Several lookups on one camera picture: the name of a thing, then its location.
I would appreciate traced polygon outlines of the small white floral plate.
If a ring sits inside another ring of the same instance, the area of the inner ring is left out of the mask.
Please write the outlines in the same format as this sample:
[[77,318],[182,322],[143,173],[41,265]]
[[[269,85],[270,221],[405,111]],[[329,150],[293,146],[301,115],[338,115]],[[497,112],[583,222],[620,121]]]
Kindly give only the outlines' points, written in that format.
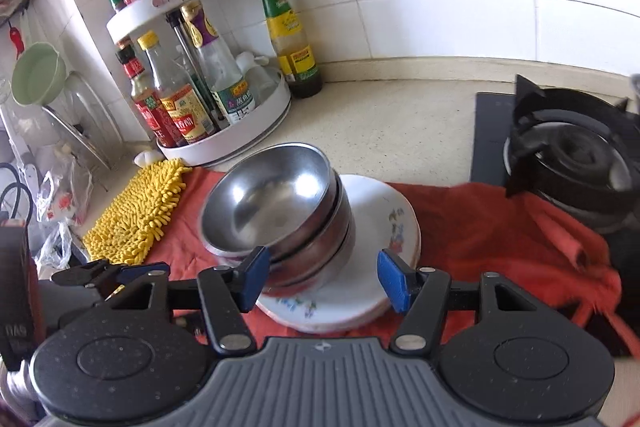
[[378,252],[393,251],[407,265],[421,254],[416,213],[396,188],[358,174],[343,174],[352,215],[352,254],[334,280],[292,297],[262,297],[257,306],[271,320],[306,334],[332,334],[367,324],[390,307],[378,281]]

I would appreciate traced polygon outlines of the steel bowl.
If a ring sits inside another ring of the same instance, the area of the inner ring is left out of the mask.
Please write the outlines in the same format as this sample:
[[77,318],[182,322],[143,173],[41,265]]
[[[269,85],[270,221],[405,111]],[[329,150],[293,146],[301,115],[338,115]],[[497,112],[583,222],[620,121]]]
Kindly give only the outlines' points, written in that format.
[[284,285],[266,284],[262,290],[262,295],[280,298],[291,297],[305,291],[315,291],[316,289],[329,284],[340,274],[341,269],[347,265],[356,241],[356,223],[354,218],[350,218],[346,234],[340,247],[335,254],[323,262],[319,268],[314,269],[309,274],[299,277],[297,280]]
[[243,258],[257,246],[289,254],[324,225],[336,199],[336,174],[318,147],[266,147],[238,162],[209,191],[200,214],[201,241],[221,258]]
[[232,191],[234,208],[202,230],[203,242],[232,267],[253,248],[268,248],[267,294],[288,296],[321,286],[344,267],[355,223],[336,172],[326,192],[311,173],[293,182],[269,182],[250,192],[238,186]]

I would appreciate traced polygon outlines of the yellow chenille mat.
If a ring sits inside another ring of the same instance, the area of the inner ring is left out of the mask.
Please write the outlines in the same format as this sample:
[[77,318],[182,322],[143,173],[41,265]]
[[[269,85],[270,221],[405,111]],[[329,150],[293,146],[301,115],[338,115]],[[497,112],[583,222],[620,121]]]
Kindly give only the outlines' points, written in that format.
[[180,159],[141,168],[82,238],[90,260],[142,265],[163,238],[191,171]]

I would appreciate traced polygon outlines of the red cloth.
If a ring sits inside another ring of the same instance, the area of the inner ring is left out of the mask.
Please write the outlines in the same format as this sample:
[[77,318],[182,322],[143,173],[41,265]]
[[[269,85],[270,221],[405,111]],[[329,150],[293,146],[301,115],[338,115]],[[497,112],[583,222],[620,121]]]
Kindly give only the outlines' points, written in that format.
[[[203,168],[183,176],[186,189],[146,263],[168,263],[175,280],[192,279],[215,264],[198,237],[198,214],[222,176]],[[477,281],[483,272],[499,272],[566,312],[614,357],[639,358],[638,335],[616,313],[623,286],[604,237],[529,193],[506,198],[504,188],[483,183],[392,187],[408,199],[418,218],[419,265],[465,282]]]

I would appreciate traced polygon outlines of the plastic bag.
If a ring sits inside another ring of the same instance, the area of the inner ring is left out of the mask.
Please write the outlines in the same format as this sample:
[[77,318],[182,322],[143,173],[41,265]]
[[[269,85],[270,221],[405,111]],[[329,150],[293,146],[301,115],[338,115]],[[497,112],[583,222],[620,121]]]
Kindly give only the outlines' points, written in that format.
[[88,260],[74,228],[85,222],[92,191],[91,171],[81,165],[68,144],[56,146],[35,198],[36,217],[44,234],[35,254],[40,279],[49,280],[54,273],[68,269],[73,258]]

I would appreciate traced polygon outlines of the white two-tier spice rack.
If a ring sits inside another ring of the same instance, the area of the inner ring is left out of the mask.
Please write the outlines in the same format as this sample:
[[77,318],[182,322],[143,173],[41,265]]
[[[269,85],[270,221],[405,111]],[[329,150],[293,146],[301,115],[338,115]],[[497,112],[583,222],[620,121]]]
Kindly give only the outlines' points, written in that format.
[[250,84],[238,63],[227,50],[226,43],[208,20],[200,0],[137,0],[115,13],[106,23],[114,42],[134,35],[153,20],[179,12],[186,36],[181,41],[206,84],[207,92],[216,102],[217,113],[224,116],[226,125],[213,121],[212,134],[200,136],[183,146],[162,147],[168,159],[179,159],[183,165],[205,167],[222,164],[238,157],[266,139],[288,116],[292,96],[281,73],[266,72],[269,92],[257,103]]

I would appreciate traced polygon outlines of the glass pot lid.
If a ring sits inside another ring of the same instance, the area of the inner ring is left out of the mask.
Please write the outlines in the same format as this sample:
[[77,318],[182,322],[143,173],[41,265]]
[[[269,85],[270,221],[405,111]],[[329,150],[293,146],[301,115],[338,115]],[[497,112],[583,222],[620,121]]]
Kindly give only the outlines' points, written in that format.
[[124,139],[106,105],[80,72],[69,72],[61,91],[42,109],[93,164],[115,168],[124,153]]

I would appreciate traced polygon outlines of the red label soy sauce bottle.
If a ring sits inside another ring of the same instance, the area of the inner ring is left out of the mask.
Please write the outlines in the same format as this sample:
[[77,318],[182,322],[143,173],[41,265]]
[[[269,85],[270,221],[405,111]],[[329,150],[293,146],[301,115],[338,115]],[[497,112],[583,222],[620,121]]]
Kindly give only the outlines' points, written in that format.
[[116,56],[130,80],[130,98],[155,134],[157,142],[165,148],[186,145],[186,140],[156,93],[153,77],[134,52],[131,40],[126,38],[117,46]]

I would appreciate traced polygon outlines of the yellow cap vinegar bottle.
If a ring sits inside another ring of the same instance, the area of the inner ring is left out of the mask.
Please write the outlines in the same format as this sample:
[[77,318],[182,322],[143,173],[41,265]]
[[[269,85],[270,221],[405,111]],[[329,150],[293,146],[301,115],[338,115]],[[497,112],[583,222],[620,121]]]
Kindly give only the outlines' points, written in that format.
[[151,65],[154,87],[168,115],[189,144],[200,142],[217,131],[188,72],[160,45],[155,31],[138,38]]

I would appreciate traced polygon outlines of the purple neck clear bottle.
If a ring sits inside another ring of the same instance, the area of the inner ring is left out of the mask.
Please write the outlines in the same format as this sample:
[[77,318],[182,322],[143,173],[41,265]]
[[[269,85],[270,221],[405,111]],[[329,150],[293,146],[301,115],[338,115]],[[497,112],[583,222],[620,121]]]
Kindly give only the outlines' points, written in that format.
[[247,80],[227,43],[209,23],[200,0],[186,2],[180,12],[198,54],[209,91],[229,124],[237,124],[256,107]]

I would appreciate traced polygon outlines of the green plastic colander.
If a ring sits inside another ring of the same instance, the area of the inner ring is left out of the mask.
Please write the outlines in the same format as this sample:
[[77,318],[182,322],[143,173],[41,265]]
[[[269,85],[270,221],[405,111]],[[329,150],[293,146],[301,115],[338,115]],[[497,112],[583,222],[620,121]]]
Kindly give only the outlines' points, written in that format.
[[67,67],[61,53],[48,42],[36,42],[14,66],[12,96],[21,106],[48,105],[60,95],[66,78]]

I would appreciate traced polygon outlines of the black gas stove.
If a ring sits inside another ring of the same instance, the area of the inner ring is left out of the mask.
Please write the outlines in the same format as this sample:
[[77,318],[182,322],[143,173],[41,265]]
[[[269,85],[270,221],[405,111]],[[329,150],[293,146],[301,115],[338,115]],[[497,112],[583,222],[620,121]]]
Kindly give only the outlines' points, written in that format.
[[639,266],[639,117],[622,98],[543,88],[475,97],[471,179],[542,197],[604,236],[614,267]]

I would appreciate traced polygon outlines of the white dispenser bottle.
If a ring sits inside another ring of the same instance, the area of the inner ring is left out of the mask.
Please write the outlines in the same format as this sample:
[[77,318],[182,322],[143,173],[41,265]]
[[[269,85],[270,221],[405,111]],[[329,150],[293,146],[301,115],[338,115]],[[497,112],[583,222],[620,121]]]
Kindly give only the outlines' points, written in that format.
[[278,80],[269,74],[269,61],[265,57],[256,58],[252,52],[244,51],[235,57],[235,62],[250,86],[257,105],[268,100],[278,87]]

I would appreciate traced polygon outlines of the green yellow label sauce bottle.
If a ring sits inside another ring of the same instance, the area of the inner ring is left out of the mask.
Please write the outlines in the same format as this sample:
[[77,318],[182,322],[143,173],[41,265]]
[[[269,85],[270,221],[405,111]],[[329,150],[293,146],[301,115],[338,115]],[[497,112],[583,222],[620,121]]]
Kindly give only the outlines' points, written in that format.
[[302,20],[288,0],[262,0],[274,52],[294,98],[311,98],[323,87]]

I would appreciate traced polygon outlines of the steel rack pole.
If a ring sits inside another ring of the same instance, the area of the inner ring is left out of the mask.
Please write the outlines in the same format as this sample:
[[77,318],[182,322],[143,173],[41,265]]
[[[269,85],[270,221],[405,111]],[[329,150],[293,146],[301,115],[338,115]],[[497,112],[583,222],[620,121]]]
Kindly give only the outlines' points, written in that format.
[[186,31],[186,23],[183,20],[182,14],[179,9],[173,9],[166,13],[165,18],[167,23],[174,31],[180,46],[182,47],[182,54],[189,64],[189,74],[194,83],[194,86],[198,88],[198,93],[202,98],[204,105],[206,106],[210,118],[214,123],[214,127],[217,131],[220,131],[224,126],[222,125],[226,120],[221,115],[217,104],[213,98],[212,92],[209,91],[203,73],[201,71],[200,63],[196,57],[191,39]]

